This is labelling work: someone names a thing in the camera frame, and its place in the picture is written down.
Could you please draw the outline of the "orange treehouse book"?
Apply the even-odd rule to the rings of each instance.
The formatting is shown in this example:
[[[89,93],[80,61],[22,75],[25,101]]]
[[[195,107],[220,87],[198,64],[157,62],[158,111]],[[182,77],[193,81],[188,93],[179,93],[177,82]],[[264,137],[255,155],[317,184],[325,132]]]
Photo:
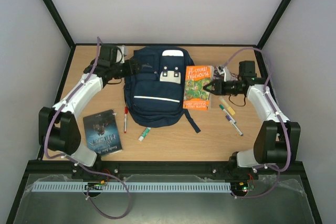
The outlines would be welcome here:
[[[183,96],[183,108],[208,111],[211,107],[211,95],[204,86],[213,80],[212,66],[187,66]]]

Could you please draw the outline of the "pink purple paperback book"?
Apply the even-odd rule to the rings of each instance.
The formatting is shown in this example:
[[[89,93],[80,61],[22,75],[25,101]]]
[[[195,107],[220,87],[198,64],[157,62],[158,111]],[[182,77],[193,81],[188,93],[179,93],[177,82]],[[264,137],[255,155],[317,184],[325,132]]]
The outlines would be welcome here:
[[[223,66],[215,66],[214,67],[214,73],[213,73],[214,79],[221,79],[224,81],[230,81],[231,80],[231,72],[227,67]]]

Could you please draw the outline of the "navy blue student backpack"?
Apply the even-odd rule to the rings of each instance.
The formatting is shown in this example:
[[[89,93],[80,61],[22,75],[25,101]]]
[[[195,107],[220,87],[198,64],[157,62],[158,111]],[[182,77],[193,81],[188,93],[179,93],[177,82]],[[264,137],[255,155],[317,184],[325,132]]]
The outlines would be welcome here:
[[[147,46],[133,52],[141,64],[154,69],[125,77],[124,100],[135,123],[145,127],[165,127],[186,116],[196,133],[201,130],[183,108],[186,67],[194,65],[187,50],[173,46]]]

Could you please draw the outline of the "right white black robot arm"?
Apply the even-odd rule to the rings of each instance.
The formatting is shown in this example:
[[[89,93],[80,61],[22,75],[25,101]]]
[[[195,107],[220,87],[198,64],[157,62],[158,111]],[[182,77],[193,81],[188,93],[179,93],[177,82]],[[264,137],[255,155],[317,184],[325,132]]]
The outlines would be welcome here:
[[[251,149],[233,153],[229,172],[242,177],[248,168],[273,168],[286,171],[296,159],[301,128],[283,114],[273,99],[268,79],[258,77],[254,61],[241,61],[237,79],[230,78],[225,66],[215,68],[214,80],[203,89],[214,95],[244,95],[255,108],[262,125]]]

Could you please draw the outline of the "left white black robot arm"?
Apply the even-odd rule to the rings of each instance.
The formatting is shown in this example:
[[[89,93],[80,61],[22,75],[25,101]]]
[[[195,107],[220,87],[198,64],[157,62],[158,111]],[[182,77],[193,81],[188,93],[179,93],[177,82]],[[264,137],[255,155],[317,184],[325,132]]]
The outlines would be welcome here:
[[[75,87],[51,108],[39,111],[39,144],[49,159],[70,157],[75,163],[91,167],[97,153],[81,143],[77,119],[89,101],[112,79],[140,73],[142,64],[131,58],[125,62],[94,60],[83,71]]]

